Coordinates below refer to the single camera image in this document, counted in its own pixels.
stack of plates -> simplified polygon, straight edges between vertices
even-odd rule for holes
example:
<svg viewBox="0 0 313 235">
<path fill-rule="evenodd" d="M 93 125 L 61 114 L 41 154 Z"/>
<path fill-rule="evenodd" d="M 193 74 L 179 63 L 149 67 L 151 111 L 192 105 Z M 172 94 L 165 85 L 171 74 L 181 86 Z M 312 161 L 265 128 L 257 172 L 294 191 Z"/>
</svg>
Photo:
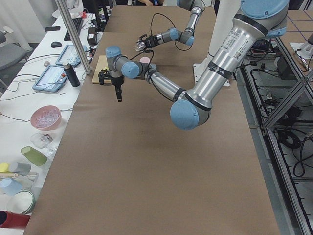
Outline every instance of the stack of plates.
<svg viewBox="0 0 313 235">
<path fill-rule="evenodd" d="M 31 213 L 35 206 L 34 195 L 27 190 L 22 190 L 15 194 L 6 204 L 6 209 L 9 212 L 18 214 Z"/>
</svg>

smartphone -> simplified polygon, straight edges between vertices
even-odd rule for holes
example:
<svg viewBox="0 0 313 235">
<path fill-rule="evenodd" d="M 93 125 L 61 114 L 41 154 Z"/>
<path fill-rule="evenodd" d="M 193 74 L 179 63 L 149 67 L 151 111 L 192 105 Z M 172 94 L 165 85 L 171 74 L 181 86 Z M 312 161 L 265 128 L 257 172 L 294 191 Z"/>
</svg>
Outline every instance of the smartphone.
<svg viewBox="0 0 313 235">
<path fill-rule="evenodd" d="M 50 32 L 50 31 L 58 31 L 60 30 L 60 26 L 53 26 L 53 27 L 46 27 L 45 32 Z"/>
</svg>

white table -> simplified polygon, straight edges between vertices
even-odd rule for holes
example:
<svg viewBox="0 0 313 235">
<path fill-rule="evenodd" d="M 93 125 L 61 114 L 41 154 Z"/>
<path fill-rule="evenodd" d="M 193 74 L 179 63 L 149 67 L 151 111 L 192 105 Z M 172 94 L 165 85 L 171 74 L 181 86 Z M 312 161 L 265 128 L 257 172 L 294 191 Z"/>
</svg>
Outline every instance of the white table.
<svg viewBox="0 0 313 235">
<path fill-rule="evenodd" d="M 94 17 L 93 14 L 88 14 L 87 18 L 84 19 L 83 25 L 90 22 L 91 19 Z M 48 54 L 60 54 L 66 44 L 72 44 L 71 41 L 64 41 L 64 35 L 66 33 L 66 28 L 64 26 L 62 17 L 59 17 L 53 26 L 61 26 L 61 30 L 59 31 L 52 31 L 48 32 L 37 48 L 32 53 L 31 58 L 48 55 Z M 82 28 L 80 32 L 80 39 L 83 45 L 86 45 L 87 48 L 87 33 L 88 33 L 88 26 L 91 24 L 86 25 Z M 62 43 L 62 47 L 58 48 L 51 48 L 50 44 L 54 41 L 59 41 Z M 31 60 L 27 62 L 19 74 L 34 74 L 34 75 L 41 75 L 42 72 L 45 70 L 44 62 L 49 61 L 51 64 L 55 64 L 58 56 L 48 56 L 42 57 L 38 59 Z M 73 107 L 82 84 L 84 82 L 84 78 L 86 76 L 84 68 L 82 65 L 79 65 L 75 68 L 76 74 L 81 82 L 79 87 L 72 87 L 69 81 L 66 81 L 65 85 L 57 92 L 57 93 L 44 93 L 38 92 L 35 94 L 35 90 L 32 89 L 32 86 L 35 82 L 34 79 L 37 79 L 34 76 L 19 76 L 16 77 L 11 85 L 9 86 L 10 90 L 16 90 L 17 85 L 20 81 L 27 81 L 19 84 L 19 88 L 16 92 L 6 91 L 3 96 L 0 98 L 0 112 L 4 115 L 30 120 L 32 114 L 42 106 L 45 105 L 55 105 L 60 110 L 68 110 Z M 23 97 L 18 97 L 20 95 L 30 94 Z M 16 121 L 4 116 L 0 116 L 0 143 L 1 143 L 1 152 L 0 152 L 0 163 L 1 162 L 23 162 L 23 163 L 30 163 L 26 157 L 21 154 L 21 149 L 26 146 L 32 146 L 33 148 L 37 149 L 32 142 L 30 141 L 30 137 L 34 133 L 48 133 L 53 137 L 53 142 L 50 146 L 58 146 L 62 137 L 62 134 L 65 130 L 67 122 L 70 118 L 71 111 L 64 111 L 61 112 L 62 114 L 62 122 L 58 126 L 56 130 L 53 131 L 39 131 L 34 128 L 30 122 L 23 122 L 23 121 Z M 46 149 L 37 149 L 42 153 L 46 154 Z M 45 178 L 47 176 L 47 171 L 43 171 L 41 168 L 35 166 L 31 163 L 32 169 L 31 172 L 37 172 L 39 177 L 33 187 L 33 193 L 36 197 L 38 197 L 40 193 L 40 189 L 44 184 Z M 6 203 L 9 200 L 9 196 L 3 194 L 0 195 L 0 211 L 6 210 Z M 15 230 L 15 229 L 3 229 L 0 228 L 1 235 L 21 235 L 23 234 L 23 230 Z"/>
</svg>

yellow lid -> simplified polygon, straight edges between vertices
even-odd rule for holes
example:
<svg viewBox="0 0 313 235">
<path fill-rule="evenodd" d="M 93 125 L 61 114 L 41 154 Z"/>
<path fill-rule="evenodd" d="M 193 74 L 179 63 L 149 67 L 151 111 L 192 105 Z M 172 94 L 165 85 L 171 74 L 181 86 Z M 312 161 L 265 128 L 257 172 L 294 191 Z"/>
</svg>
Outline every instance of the yellow lid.
<svg viewBox="0 0 313 235">
<path fill-rule="evenodd" d="M 0 163 L 0 173 L 9 172 L 9 163 Z"/>
</svg>

blue joint cap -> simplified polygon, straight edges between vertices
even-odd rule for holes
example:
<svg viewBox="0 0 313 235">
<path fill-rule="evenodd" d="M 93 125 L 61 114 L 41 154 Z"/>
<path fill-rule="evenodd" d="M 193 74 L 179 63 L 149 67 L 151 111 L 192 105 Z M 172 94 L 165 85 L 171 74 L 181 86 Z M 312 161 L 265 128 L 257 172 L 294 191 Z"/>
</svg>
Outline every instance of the blue joint cap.
<svg viewBox="0 0 313 235">
<path fill-rule="evenodd" d="M 107 58 L 112 58 L 112 57 L 116 57 L 118 55 L 120 55 L 121 52 L 121 48 L 119 48 L 118 46 L 110 46 L 106 48 L 106 57 Z"/>
<path fill-rule="evenodd" d="M 170 29 L 170 38 L 171 38 L 172 40 L 176 40 L 178 37 L 179 37 L 179 36 L 178 36 L 177 29 L 171 28 L 171 29 Z"/>
<path fill-rule="evenodd" d="M 266 19 L 283 10 L 289 0 L 241 0 L 241 10 L 253 19 Z"/>
<path fill-rule="evenodd" d="M 266 35 L 265 38 L 276 38 L 276 37 L 280 37 L 282 35 L 284 35 L 286 33 L 287 27 L 284 28 L 280 28 L 277 30 L 272 30 L 270 32 L 268 32 L 268 34 Z"/>
<path fill-rule="evenodd" d="M 171 107 L 170 115 L 174 125 L 181 130 L 192 130 L 198 126 L 198 111 L 188 100 L 176 101 Z"/>
<path fill-rule="evenodd" d="M 191 46 L 194 43 L 194 36 L 190 36 L 190 38 L 188 38 L 187 42 L 185 43 L 187 46 Z"/>
<path fill-rule="evenodd" d="M 133 61 L 128 61 L 122 66 L 122 74 L 128 78 L 133 79 L 137 77 L 139 72 L 139 66 Z"/>
</svg>

